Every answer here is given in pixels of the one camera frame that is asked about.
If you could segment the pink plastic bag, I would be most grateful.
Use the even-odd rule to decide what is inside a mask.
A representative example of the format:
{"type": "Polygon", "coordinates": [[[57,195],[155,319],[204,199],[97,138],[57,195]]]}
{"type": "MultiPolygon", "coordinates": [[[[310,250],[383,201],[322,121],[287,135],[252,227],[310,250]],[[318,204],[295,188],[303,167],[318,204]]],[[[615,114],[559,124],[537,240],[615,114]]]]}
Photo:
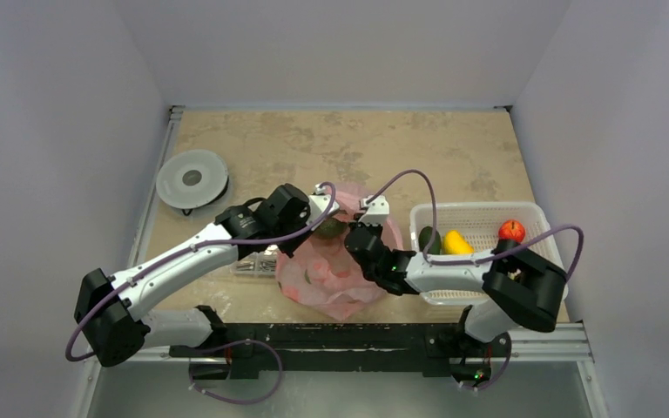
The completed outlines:
{"type": "Polygon", "coordinates": [[[363,278],[344,246],[346,235],[328,240],[311,236],[293,258],[280,253],[275,279],[282,295],[337,321],[382,299],[387,292],[363,278]]]}

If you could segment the yellow fake fruit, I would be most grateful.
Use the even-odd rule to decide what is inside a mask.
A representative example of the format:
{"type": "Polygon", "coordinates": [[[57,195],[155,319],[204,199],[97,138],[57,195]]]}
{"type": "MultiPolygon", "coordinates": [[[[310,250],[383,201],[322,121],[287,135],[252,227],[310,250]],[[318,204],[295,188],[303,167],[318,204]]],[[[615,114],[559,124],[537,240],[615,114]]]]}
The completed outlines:
{"type": "Polygon", "coordinates": [[[443,236],[443,254],[464,255],[475,252],[472,245],[457,230],[450,230],[443,236]]]}

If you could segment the red fake fruit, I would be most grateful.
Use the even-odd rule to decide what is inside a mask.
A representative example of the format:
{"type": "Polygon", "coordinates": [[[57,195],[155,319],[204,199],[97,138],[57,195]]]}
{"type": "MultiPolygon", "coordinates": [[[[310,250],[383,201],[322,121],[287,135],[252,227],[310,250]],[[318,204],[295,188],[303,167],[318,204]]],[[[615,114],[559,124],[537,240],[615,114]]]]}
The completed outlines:
{"type": "Polygon", "coordinates": [[[497,236],[499,239],[510,239],[522,243],[526,236],[524,225],[516,219],[508,219],[500,225],[497,236]]]}

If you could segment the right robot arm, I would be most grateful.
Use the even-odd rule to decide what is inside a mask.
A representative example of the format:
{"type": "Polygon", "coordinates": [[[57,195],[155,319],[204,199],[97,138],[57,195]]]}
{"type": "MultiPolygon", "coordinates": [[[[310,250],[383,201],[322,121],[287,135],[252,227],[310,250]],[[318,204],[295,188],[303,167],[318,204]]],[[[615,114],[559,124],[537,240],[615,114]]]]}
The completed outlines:
{"type": "Polygon", "coordinates": [[[567,272],[527,244],[501,239],[492,250],[463,255],[423,254],[387,247],[374,227],[357,226],[344,246],[363,277],[394,295],[433,291],[483,293],[454,332],[456,347],[475,354],[514,327],[555,330],[567,272]]]}

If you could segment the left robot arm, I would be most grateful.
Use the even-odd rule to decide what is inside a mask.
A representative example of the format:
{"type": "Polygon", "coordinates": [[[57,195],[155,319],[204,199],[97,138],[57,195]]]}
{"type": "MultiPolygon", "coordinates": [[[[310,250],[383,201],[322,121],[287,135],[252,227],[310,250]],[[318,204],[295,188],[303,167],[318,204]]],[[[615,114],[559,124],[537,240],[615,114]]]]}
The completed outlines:
{"type": "Polygon", "coordinates": [[[74,310],[77,328],[65,357],[94,357],[104,367],[127,361],[146,347],[181,345],[204,356],[219,353],[225,333],[211,310],[169,313],[157,305],[202,276],[269,246],[291,255],[336,209],[336,188],[322,182],[311,194],[289,183],[266,198],[229,206],[191,238],[137,266],[107,274],[96,268],[81,280],[74,310]]]}

